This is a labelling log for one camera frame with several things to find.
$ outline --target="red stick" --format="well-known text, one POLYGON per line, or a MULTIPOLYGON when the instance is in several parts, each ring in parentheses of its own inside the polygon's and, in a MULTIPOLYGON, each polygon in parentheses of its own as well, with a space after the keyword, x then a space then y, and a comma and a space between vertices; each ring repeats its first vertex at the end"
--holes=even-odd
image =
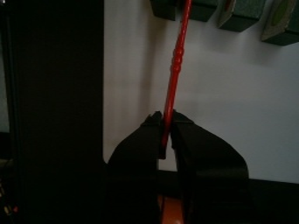
POLYGON ((184 45, 184 38, 191 14, 191 7, 192 7, 192 0, 186 0, 184 3, 184 10, 182 16, 182 29, 179 33, 179 37, 176 40, 176 45, 172 53, 172 66, 171 66, 171 78, 168 82, 168 92, 167 98, 164 103, 164 111, 163 111, 163 141, 162 141, 162 150, 160 150, 160 158, 166 159, 166 147, 168 142, 168 135, 171 130, 171 123, 174 117, 174 98, 175 98, 175 91, 178 86, 179 74, 182 71, 182 64, 183 64, 183 45, 184 45))

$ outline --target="black object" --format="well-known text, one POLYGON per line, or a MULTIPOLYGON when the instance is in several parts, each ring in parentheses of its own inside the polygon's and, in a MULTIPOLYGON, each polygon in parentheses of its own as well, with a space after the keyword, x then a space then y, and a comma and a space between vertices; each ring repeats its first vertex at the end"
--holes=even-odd
POLYGON ((179 0, 151 0, 151 5, 156 17, 175 20, 179 0))
POLYGON ((106 223, 158 224, 158 155, 162 113, 116 147, 107 163, 106 223))
POLYGON ((9 133, 0 132, 0 158, 12 158, 12 144, 9 133))
MULTIPOLYGON (((179 199, 176 171, 159 171, 159 193, 179 199)), ((299 224, 299 185, 250 179, 248 190, 263 224, 299 224)))
POLYGON ((232 147, 183 114, 172 116, 183 217, 195 223, 256 223, 247 163, 232 147))
POLYGON ((226 0, 219 17, 219 28, 243 32, 263 14, 267 0, 226 0))
POLYGON ((299 42, 299 1, 275 0, 262 41, 287 46, 299 42))
POLYGON ((1 39, 21 223, 100 223, 104 1, 7 1, 1 39))
POLYGON ((219 0, 192 0, 191 19, 207 22, 219 6, 219 0))

